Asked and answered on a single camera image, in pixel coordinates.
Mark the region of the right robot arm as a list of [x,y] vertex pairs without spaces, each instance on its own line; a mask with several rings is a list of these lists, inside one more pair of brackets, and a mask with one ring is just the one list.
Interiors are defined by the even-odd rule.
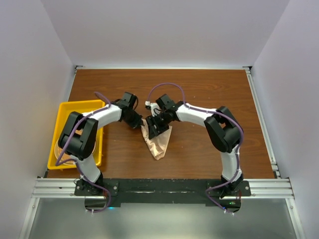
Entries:
[[212,145],[220,152],[222,161],[222,184],[214,186],[213,189],[222,188],[229,196],[239,191],[243,181],[239,150],[244,133],[227,107],[207,109],[183,101],[176,103],[167,94],[154,103],[146,101],[145,107],[151,111],[151,115],[146,118],[149,140],[159,139],[170,130],[169,124],[173,121],[205,127]]

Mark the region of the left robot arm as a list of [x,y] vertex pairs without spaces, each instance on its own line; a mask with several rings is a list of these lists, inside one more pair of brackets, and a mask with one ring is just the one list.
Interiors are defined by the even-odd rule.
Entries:
[[99,92],[94,93],[105,106],[89,113],[72,112],[67,118],[58,146],[62,152],[55,163],[59,166],[72,161],[80,174],[80,188],[91,195],[110,196],[103,184],[103,174],[96,166],[93,149],[97,131],[113,122],[124,121],[130,128],[140,128],[142,116],[136,112],[139,99],[136,95],[124,92],[122,98],[109,101]]

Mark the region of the peach cloth napkin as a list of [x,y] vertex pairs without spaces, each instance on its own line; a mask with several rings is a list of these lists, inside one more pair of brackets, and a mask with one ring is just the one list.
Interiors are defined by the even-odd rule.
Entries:
[[149,139],[148,124],[145,119],[142,119],[143,125],[141,125],[141,132],[143,139],[155,160],[160,160],[164,158],[166,150],[168,148],[169,139],[172,131],[172,126],[169,126],[168,130],[164,133]]

